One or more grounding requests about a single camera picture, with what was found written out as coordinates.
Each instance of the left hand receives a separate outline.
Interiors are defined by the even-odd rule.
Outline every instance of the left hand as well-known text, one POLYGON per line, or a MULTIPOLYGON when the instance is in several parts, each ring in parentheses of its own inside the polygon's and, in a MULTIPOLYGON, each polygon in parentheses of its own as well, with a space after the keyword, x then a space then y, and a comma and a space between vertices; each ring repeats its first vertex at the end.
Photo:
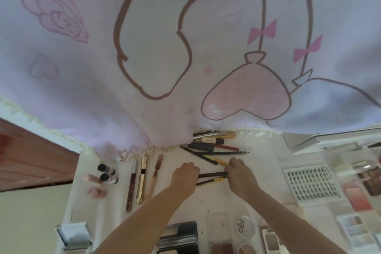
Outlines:
POLYGON ((198 180, 200 168, 195 167, 192 162, 183 163, 180 168, 177 168, 172 175, 171 186, 177 188, 180 194, 187 199, 195 189, 198 180))

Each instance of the wooden door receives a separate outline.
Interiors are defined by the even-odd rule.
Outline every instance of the wooden door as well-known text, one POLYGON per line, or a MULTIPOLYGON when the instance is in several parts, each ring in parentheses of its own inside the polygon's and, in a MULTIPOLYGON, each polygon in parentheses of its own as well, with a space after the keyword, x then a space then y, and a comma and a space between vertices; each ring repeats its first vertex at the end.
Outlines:
POLYGON ((73 180, 79 154, 0 119, 0 191, 73 180))

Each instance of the forearm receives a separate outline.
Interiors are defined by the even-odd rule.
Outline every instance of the forearm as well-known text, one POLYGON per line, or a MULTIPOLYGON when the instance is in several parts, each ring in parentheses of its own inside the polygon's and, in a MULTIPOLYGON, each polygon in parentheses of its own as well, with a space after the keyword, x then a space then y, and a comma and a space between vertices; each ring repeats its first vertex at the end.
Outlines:
POLYGON ((345 251, 262 190, 247 201, 292 254, 345 254, 345 251))
POLYGON ((170 185, 120 224, 94 254, 150 254, 183 201, 179 189, 170 185))

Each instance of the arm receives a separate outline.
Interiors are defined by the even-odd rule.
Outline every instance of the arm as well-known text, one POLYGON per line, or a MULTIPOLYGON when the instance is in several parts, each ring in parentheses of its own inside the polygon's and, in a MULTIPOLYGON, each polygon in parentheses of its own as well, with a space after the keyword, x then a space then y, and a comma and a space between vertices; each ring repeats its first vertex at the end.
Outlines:
POLYGON ((241 159, 225 167, 230 189, 266 220, 291 254, 345 254, 339 246, 260 189, 253 172, 241 159))
POLYGON ((120 224, 94 254, 150 254, 177 208, 196 189, 200 168, 184 163, 171 184, 120 224))

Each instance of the hand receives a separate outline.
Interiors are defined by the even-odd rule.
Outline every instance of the hand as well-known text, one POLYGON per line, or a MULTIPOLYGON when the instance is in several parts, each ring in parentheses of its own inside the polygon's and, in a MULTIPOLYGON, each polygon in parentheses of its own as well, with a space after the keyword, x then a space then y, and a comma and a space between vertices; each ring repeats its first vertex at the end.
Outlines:
POLYGON ((173 172, 171 186, 184 195, 184 200, 194 193, 199 173, 200 168, 195 167, 192 162, 182 164, 173 172))
POLYGON ((246 202, 250 196, 261 189, 253 171, 245 165, 243 160, 231 158, 225 167, 231 191, 246 202))

